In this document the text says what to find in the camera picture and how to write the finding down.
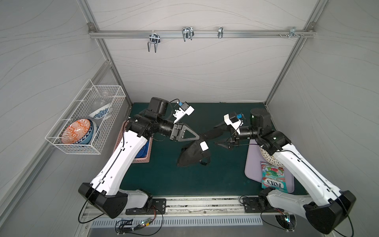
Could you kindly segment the orange patterned bowl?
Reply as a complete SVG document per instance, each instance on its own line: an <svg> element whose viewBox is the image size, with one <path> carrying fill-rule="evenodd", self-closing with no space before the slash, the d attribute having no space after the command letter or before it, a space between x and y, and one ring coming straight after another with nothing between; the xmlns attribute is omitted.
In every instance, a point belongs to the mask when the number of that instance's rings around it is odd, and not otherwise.
<svg viewBox="0 0 379 237"><path fill-rule="evenodd" d="M91 122L88 119L79 119L70 124L61 136L63 144L77 144L87 136L91 129Z"/></svg>

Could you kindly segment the black baseball cap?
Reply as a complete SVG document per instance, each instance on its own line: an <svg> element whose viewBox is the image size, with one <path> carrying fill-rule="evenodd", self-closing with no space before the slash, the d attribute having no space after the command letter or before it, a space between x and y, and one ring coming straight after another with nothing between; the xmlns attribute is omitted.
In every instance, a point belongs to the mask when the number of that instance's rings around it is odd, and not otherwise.
<svg viewBox="0 0 379 237"><path fill-rule="evenodd" d="M198 140L194 140L182 147L180 156L177 160L178 167L188 167L195 164L207 166L211 162L211 152L209 142L224 134L221 128L214 128L199 135Z"/></svg>

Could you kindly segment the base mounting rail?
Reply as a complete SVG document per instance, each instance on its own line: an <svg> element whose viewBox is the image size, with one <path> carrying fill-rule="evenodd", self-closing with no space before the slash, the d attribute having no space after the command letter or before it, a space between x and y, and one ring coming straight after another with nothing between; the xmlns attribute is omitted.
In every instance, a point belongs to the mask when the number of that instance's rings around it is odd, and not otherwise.
<svg viewBox="0 0 379 237"><path fill-rule="evenodd" d="M156 196L152 206L164 217L259 215L258 202L243 203L242 196Z"/></svg>

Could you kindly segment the Fox's candy bag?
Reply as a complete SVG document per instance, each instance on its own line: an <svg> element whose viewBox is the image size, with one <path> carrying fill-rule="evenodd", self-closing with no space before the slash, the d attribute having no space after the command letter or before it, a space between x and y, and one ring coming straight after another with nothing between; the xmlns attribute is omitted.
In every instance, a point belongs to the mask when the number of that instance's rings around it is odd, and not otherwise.
<svg viewBox="0 0 379 237"><path fill-rule="evenodd" d="M261 162L262 168L262 181L261 187L275 188L284 193L288 193L286 179L284 174L284 168L274 166L267 162Z"/></svg>

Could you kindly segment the metal hook bracket right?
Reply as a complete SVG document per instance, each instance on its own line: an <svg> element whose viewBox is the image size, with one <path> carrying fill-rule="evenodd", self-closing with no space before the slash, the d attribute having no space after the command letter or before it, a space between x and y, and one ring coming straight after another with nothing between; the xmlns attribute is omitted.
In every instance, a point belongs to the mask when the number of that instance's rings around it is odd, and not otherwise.
<svg viewBox="0 0 379 237"><path fill-rule="evenodd" d="M297 33L297 28L296 27L293 27L289 30L289 32L287 34L278 34L278 36L280 38L283 38L283 37L286 37L287 39L291 39L291 38L303 38L305 35L304 34L300 34L300 33Z"/></svg>

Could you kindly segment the lilac plastic tray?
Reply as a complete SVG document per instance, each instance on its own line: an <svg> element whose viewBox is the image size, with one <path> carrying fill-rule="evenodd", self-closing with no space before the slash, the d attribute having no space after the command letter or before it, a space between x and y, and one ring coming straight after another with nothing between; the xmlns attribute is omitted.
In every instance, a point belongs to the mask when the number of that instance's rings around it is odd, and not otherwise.
<svg viewBox="0 0 379 237"><path fill-rule="evenodd" d="M256 146L255 140L249 141L250 145L247 153L247 160L245 165L245 175L247 178L261 183L262 181L262 167L261 162L266 162L261 154L260 147ZM295 190L294 176L291 172L284 168L284 177L289 193Z"/></svg>

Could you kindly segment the patterned plate with food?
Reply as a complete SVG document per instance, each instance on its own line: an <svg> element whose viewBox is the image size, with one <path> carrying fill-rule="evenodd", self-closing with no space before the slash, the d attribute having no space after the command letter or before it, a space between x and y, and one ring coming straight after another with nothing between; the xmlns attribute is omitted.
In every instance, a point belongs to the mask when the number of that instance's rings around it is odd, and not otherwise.
<svg viewBox="0 0 379 237"><path fill-rule="evenodd" d="M264 150L263 148L260 148L260 152L261 152L261 155L263 156L263 158L268 162L270 163L271 165L273 166L277 166L277 167L282 167L284 168L285 165L282 164L280 161L278 161L276 158L274 158L273 156L271 156L266 150Z"/></svg>

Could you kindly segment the blue baseball cap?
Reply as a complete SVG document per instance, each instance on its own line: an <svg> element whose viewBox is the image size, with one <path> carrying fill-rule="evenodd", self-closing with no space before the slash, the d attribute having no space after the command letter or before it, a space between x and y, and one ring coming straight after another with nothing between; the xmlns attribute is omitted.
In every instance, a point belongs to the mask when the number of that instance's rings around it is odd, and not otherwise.
<svg viewBox="0 0 379 237"><path fill-rule="evenodd" d="M150 145L150 141L147 141L147 143L140 149L140 151L137 153L136 155L136 159L139 159L139 158L144 158L147 156L147 153L149 151L149 145Z"/></svg>

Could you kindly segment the small metal hook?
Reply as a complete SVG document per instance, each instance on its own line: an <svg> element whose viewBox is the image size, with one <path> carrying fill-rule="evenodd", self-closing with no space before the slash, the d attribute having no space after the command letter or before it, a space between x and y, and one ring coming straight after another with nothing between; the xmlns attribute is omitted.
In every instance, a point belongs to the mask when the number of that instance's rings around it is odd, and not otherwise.
<svg viewBox="0 0 379 237"><path fill-rule="evenodd" d="M218 38L222 39L223 38L223 34L224 34L224 28L223 27L219 27L218 28Z"/></svg>

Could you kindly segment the pink perforated plastic basket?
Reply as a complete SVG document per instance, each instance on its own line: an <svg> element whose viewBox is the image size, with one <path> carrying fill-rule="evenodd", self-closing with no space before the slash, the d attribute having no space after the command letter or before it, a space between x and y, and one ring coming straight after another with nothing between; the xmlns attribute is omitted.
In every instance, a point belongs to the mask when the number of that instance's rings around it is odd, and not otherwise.
<svg viewBox="0 0 379 237"><path fill-rule="evenodd" d="M128 124L128 121L125 120L121 126L121 129L119 131L117 141L114 146L114 151L120 144L122 138L123 138L123 131L126 125ZM153 143L153 138L151 137L147 143L142 147L142 149L138 152L137 156L133 160L133 164L144 164L144 163L149 163L150 162L150 157L151 157L151 151L152 151L152 143Z"/></svg>

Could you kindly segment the blue white patterned bowl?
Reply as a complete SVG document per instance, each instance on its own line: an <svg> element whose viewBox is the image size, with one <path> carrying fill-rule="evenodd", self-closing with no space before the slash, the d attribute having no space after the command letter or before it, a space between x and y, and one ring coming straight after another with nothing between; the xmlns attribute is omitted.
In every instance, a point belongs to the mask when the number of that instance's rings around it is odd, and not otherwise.
<svg viewBox="0 0 379 237"><path fill-rule="evenodd" d="M112 115L111 113L111 103L104 105L103 107L90 113L88 116L94 120L108 119Z"/></svg>

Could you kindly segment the clear glass bowl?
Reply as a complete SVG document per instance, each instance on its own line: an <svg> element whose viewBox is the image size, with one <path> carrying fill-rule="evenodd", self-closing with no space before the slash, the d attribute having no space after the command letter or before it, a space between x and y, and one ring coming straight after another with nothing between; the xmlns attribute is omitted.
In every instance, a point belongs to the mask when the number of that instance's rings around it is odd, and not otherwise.
<svg viewBox="0 0 379 237"><path fill-rule="evenodd" d="M91 105L91 112L94 112L103 106L107 105L109 102L107 101L110 98L110 93L108 91L103 91L100 93L101 97L96 99Z"/></svg>

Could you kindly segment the aluminium frame post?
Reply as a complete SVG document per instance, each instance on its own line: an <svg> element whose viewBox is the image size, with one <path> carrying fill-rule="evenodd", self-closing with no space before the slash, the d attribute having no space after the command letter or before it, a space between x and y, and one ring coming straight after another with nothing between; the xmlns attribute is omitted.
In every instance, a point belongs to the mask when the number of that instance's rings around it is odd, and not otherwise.
<svg viewBox="0 0 379 237"><path fill-rule="evenodd" d="M78 0L78 5L79 5L84 17L85 17L86 22L87 22L88 31L90 33L99 31L99 26L96 22L96 19L94 17L94 14L90 8L88 1ZM127 101L128 105L131 107L132 106L131 99L130 99L127 91L126 91L126 87L125 87L125 85L121 79L120 73L119 73L119 71L115 65L115 62L114 62L114 60L110 54L110 51L108 49L108 46L107 46L105 40L104 39L95 39L95 40L98 43L100 50L101 50L102 54L104 55L106 61L111 63L111 72L115 78L115 81L119 86L121 86L121 89L123 90L123 92L126 95L126 101Z"/></svg>

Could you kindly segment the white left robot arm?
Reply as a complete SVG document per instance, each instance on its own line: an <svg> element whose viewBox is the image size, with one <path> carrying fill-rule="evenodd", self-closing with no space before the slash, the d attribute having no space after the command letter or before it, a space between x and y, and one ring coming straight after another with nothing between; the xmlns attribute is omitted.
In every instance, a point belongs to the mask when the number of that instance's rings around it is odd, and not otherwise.
<svg viewBox="0 0 379 237"><path fill-rule="evenodd" d="M118 217L124 209L143 208L149 194L142 190L122 190L120 185L138 152L156 134L172 141L184 142L186 130L193 133L180 119L191 115L194 108L186 102L177 102L179 108L173 112L175 120L164 119L169 101L153 97L148 108L132 116L122 131L122 139L108 162L89 183L82 183L78 192L109 218Z"/></svg>

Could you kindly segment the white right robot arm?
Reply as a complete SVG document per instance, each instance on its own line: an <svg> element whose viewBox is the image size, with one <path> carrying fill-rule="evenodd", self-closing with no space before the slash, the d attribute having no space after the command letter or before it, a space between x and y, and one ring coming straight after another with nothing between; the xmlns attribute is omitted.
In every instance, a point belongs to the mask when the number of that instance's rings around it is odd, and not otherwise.
<svg viewBox="0 0 379 237"><path fill-rule="evenodd" d="M351 191L341 191L318 172L297 150L292 141L274 130L271 115L266 109L250 111L250 125L243 124L243 116L235 112L224 115L223 122L214 128L230 132L225 148L238 146L242 140L254 139L269 155L281 162L301 183L308 195L284 193L267 187L259 193L262 210L283 209L301 216L319 232L327 235L349 218L356 197Z"/></svg>

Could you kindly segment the metal double hook middle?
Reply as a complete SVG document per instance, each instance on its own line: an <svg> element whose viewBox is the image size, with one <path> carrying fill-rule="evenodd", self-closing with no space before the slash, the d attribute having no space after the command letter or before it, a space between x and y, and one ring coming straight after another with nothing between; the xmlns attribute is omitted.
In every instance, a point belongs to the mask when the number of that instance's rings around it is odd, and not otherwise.
<svg viewBox="0 0 379 237"><path fill-rule="evenodd" d="M194 37L194 29L193 27L184 27L182 29L182 36L183 36L183 40L186 41L186 40L192 40L193 37Z"/></svg>

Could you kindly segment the metal double hook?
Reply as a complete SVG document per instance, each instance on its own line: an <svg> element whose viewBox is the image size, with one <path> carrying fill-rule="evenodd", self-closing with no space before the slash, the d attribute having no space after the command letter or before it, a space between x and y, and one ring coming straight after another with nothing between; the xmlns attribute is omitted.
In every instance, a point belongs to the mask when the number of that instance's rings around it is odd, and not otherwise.
<svg viewBox="0 0 379 237"><path fill-rule="evenodd" d="M158 34L151 34L149 35L149 41L147 43L148 46L148 52L151 51L152 46L154 47L154 52L156 53L158 50L158 45L160 43L160 36Z"/></svg>
<svg viewBox="0 0 379 237"><path fill-rule="evenodd" d="M192 40L193 37L194 37L194 29L193 27L184 27L182 29L182 36L183 36L183 40L186 41L186 40Z"/></svg>

